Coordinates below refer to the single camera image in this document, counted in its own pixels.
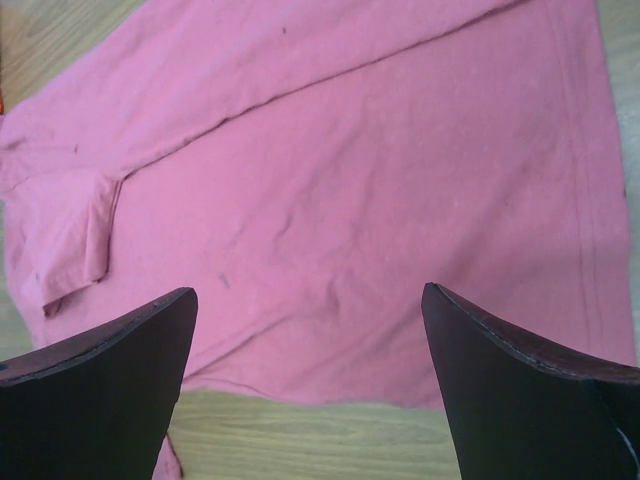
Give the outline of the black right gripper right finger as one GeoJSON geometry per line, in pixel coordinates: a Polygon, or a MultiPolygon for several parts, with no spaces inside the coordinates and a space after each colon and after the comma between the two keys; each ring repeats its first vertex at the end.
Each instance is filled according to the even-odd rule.
{"type": "Polygon", "coordinates": [[[464,479],[636,479],[639,370],[504,321],[435,283],[422,315],[464,479]]]}

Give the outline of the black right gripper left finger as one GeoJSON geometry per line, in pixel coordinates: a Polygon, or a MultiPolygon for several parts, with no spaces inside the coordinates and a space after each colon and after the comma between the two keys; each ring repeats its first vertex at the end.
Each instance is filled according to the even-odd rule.
{"type": "Polygon", "coordinates": [[[176,289],[1,363],[4,479],[179,479],[167,437],[198,300],[176,289]]]}

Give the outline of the rose red t-shirt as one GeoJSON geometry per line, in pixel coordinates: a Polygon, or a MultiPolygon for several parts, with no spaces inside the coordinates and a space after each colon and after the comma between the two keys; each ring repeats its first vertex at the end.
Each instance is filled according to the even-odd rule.
{"type": "Polygon", "coordinates": [[[44,347],[181,286],[182,386],[442,404],[426,283],[636,360],[593,1],[147,1],[1,122],[44,347]]]}

